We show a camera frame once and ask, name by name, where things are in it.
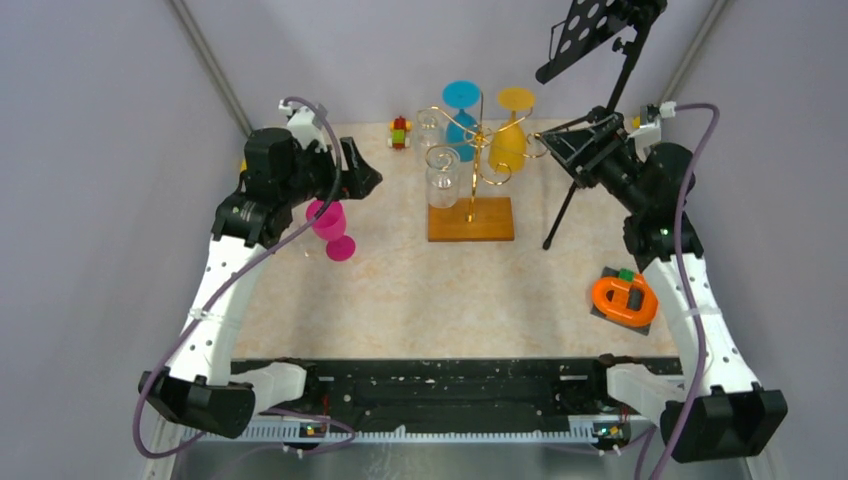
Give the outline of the magenta wine glass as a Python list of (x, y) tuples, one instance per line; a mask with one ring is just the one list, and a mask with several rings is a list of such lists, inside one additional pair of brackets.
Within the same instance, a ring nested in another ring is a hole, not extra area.
[(330, 260), (343, 262), (353, 257), (356, 242), (346, 233), (347, 218), (341, 202), (334, 201), (312, 224), (312, 230), (326, 242), (325, 253)]

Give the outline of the yellow wine glass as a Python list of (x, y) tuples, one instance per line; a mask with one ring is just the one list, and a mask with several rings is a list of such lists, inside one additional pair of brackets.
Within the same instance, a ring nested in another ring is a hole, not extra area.
[(492, 137), (489, 150), (489, 166), (499, 175), (515, 174), (526, 163), (526, 136), (521, 126), (521, 112), (531, 113), (535, 95), (524, 87), (508, 87), (499, 92), (498, 104), (508, 110), (510, 116)]

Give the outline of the clear glass front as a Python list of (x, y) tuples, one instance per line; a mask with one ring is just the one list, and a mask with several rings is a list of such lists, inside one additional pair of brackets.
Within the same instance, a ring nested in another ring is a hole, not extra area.
[(447, 209), (459, 197), (458, 152), (447, 146), (433, 146), (426, 151), (426, 199), (430, 207)]

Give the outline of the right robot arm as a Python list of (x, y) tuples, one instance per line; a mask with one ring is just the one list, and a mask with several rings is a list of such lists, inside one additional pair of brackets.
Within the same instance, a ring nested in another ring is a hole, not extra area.
[(589, 404), (620, 404), (660, 431), (680, 463), (759, 455), (788, 412), (746, 364), (711, 289), (704, 250), (684, 206), (694, 185), (693, 153), (658, 142), (637, 153), (619, 114), (583, 129), (537, 136), (579, 188), (604, 187), (627, 210), (624, 242), (656, 296), (684, 375), (674, 386), (641, 362), (602, 356), (586, 385)]

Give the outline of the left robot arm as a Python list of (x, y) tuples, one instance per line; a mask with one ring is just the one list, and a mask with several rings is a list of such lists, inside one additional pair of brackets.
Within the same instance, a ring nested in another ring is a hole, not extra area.
[(216, 208), (206, 268), (183, 328), (183, 341), (138, 390), (162, 417), (198, 432), (237, 438), (251, 419), (286, 403), (297, 413), (319, 404), (320, 386), (297, 363), (272, 362), (235, 374), (232, 354), (250, 297), (273, 248), (293, 240), (296, 207), (316, 200), (362, 200), (382, 175), (355, 140), (333, 148), (299, 140), (289, 128), (253, 131), (236, 189)]

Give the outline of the blue wine glass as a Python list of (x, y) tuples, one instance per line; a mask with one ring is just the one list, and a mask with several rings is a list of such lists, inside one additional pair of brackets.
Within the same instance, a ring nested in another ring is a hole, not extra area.
[(456, 80), (445, 86), (442, 92), (444, 104), (456, 110), (452, 121), (447, 122), (445, 141), (459, 155), (463, 163), (472, 162), (475, 148), (472, 146), (472, 131), (477, 129), (477, 120), (468, 112), (480, 100), (479, 87), (468, 80)]

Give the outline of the colourful toy car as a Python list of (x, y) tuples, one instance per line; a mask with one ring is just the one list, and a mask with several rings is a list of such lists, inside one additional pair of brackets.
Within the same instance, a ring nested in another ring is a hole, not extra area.
[(389, 137), (387, 144), (395, 150), (403, 150), (410, 147), (412, 123), (402, 115), (397, 116), (389, 123)]

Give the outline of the clear hanging glass back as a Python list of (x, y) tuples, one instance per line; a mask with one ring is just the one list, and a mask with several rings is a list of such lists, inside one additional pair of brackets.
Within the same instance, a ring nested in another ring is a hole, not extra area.
[(442, 143), (441, 115), (434, 109), (422, 109), (415, 117), (415, 147), (425, 153), (430, 147)]

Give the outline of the black music stand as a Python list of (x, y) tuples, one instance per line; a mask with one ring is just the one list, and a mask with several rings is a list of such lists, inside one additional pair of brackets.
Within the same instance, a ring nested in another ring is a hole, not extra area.
[[(577, 130), (611, 113), (624, 114), (618, 104), (637, 62), (647, 43), (654, 23), (665, 12), (664, 1), (575, 1), (567, 18), (557, 24), (561, 35), (558, 41), (549, 44), (549, 59), (540, 66), (536, 80), (542, 84), (562, 85), (572, 79), (577, 70), (581, 81), (579, 92), (588, 94), (583, 104), (585, 114), (548, 129)], [(661, 186), (664, 178), (655, 162), (638, 157), (644, 163), (643, 172), (632, 181), (614, 186), (612, 181), (605, 188), (625, 208), (624, 237), (642, 251), (651, 241), (658, 239), (652, 227), (661, 226), (657, 216), (659, 203), (650, 187)], [(542, 243), (549, 249), (559, 226), (579, 190), (570, 176), (551, 156), (556, 164), (570, 177), (571, 184), (555, 220)]]

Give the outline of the orange tape dispenser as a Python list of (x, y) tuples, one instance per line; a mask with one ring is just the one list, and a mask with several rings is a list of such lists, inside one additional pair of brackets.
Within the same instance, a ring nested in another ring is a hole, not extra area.
[(604, 267), (589, 296), (592, 315), (645, 336), (659, 311), (659, 300), (644, 276), (626, 268)]

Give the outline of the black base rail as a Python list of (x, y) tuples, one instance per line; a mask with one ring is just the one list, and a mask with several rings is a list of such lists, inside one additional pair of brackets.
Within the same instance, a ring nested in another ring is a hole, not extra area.
[(299, 359), (302, 396), (274, 407), (327, 415), (356, 431), (564, 433), (579, 417), (637, 411), (594, 390), (596, 359)]

